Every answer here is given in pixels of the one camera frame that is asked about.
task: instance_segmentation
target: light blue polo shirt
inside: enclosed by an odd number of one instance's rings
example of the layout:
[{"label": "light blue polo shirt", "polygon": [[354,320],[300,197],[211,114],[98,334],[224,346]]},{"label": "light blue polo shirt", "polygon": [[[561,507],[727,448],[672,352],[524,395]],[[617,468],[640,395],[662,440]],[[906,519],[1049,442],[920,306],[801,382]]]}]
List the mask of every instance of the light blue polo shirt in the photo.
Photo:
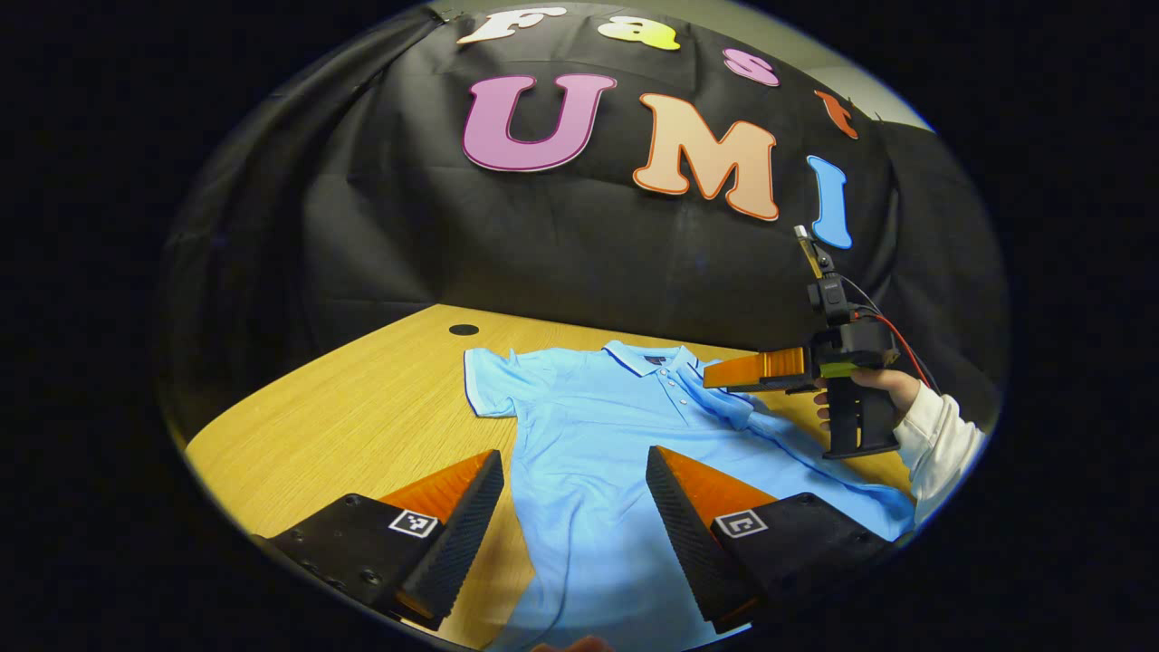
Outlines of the light blue polo shirt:
[{"label": "light blue polo shirt", "polygon": [[475,415],[518,419],[511,495],[535,569],[488,650],[562,649],[591,633],[619,652],[669,652],[722,638],[701,620],[644,482],[651,446],[777,498],[812,492],[889,541],[912,528],[904,495],[822,460],[756,397],[706,390],[704,367],[684,347],[620,342],[464,354]]}]

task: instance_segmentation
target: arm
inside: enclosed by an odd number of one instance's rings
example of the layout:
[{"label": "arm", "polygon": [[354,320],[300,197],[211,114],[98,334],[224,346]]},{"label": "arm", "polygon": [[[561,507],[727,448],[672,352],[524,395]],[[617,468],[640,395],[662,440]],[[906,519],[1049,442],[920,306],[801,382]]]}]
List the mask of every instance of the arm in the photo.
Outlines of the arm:
[{"label": "arm", "polygon": [[902,448],[902,462],[910,469],[913,498],[918,504],[917,527],[953,493],[982,452],[985,435],[958,417],[957,402],[938,396],[924,384],[902,423],[894,428]]},{"label": "arm", "polygon": [[546,643],[540,643],[532,649],[531,652],[615,652],[615,650],[603,638],[585,636],[569,645],[567,650],[560,650],[559,647],[552,647]]},{"label": "arm", "polygon": [[[947,498],[969,471],[982,452],[985,434],[972,423],[958,417],[958,406],[949,396],[938,396],[917,379],[895,371],[855,372],[853,382],[889,393],[894,405],[904,415],[894,428],[894,435],[902,445],[898,454],[910,469],[913,498],[914,525],[920,527]],[[817,397],[817,403],[829,403],[828,395]],[[817,411],[822,419],[829,418],[829,410]],[[822,424],[829,430],[829,424]]]}]

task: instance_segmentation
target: red wire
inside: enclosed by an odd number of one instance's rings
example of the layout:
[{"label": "red wire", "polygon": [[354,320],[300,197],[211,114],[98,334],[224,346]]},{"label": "red wire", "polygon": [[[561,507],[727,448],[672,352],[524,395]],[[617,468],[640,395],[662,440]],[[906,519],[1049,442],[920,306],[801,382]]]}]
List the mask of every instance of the red wire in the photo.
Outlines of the red wire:
[{"label": "red wire", "polygon": [[894,335],[897,336],[897,339],[902,342],[902,346],[905,347],[905,353],[910,354],[910,361],[913,362],[913,368],[918,371],[918,376],[921,376],[921,382],[925,383],[926,387],[928,388],[930,381],[926,381],[926,375],[921,373],[921,366],[918,365],[918,359],[914,358],[913,350],[910,349],[910,344],[906,343],[905,338],[903,338],[902,335],[897,332],[897,328],[895,328],[895,325],[890,323],[889,318],[885,318],[880,314],[874,314],[873,316],[876,316],[877,318],[884,321],[885,325],[889,325],[889,330],[892,331]]}]

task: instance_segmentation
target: shirt sleeve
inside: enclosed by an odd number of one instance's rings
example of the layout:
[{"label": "shirt sleeve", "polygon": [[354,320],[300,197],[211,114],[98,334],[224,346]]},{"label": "shirt sleeve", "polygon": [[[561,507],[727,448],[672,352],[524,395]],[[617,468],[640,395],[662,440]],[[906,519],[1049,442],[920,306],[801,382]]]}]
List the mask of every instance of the shirt sleeve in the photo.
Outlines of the shirt sleeve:
[{"label": "shirt sleeve", "polygon": [[531,403],[546,396],[555,384],[556,369],[548,352],[510,356],[503,359],[488,350],[462,354],[467,403],[478,417],[515,417],[516,402]]},{"label": "shirt sleeve", "polygon": [[982,452],[985,434],[958,417],[949,396],[938,396],[925,384],[910,411],[894,430],[898,454],[910,469],[914,525],[933,515],[953,495]]}]

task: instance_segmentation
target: black fabric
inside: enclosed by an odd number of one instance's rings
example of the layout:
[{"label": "black fabric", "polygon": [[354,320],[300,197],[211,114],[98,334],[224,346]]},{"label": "black fabric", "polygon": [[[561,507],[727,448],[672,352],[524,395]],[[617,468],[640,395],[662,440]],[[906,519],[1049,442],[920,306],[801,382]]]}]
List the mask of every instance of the black fabric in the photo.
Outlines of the black fabric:
[{"label": "black fabric", "polygon": [[[862,285],[961,416],[991,432],[1006,388],[1009,291],[987,211],[935,134],[880,125],[897,183],[896,244],[887,271]],[[916,374],[903,356],[902,365]]]},{"label": "black fabric", "polygon": [[[321,352],[300,300],[302,188],[350,104],[439,24],[420,8],[355,37],[271,93],[195,180],[160,274],[158,395],[178,438]],[[381,306],[374,316],[418,307]],[[319,325],[369,332],[373,322],[359,316]]]},{"label": "black fabric", "polygon": [[[854,244],[829,247],[838,270],[876,292],[964,416],[992,422],[1007,318],[997,246],[933,134],[843,98],[853,140],[814,90],[839,95],[773,56],[648,12],[556,5],[568,13],[464,46],[455,41],[482,14],[388,21],[275,93],[223,146],[169,244],[173,427],[191,437],[282,374],[435,302],[745,350],[797,346],[823,324],[793,236],[818,218],[808,155],[847,177]],[[600,35],[615,14],[664,22],[680,50]],[[765,58],[780,86],[729,71],[724,47]],[[471,85],[534,76],[511,135],[537,140],[555,127],[554,80],[568,73],[618,80],[580,156],[539,173],[466,157]],[[717,137],[736,120],[772,132],[779,219],[737,212],[723,190],[705,199],[687,161],[686,193],[637,186],[653,127],[643,93],[690,101]]]}]

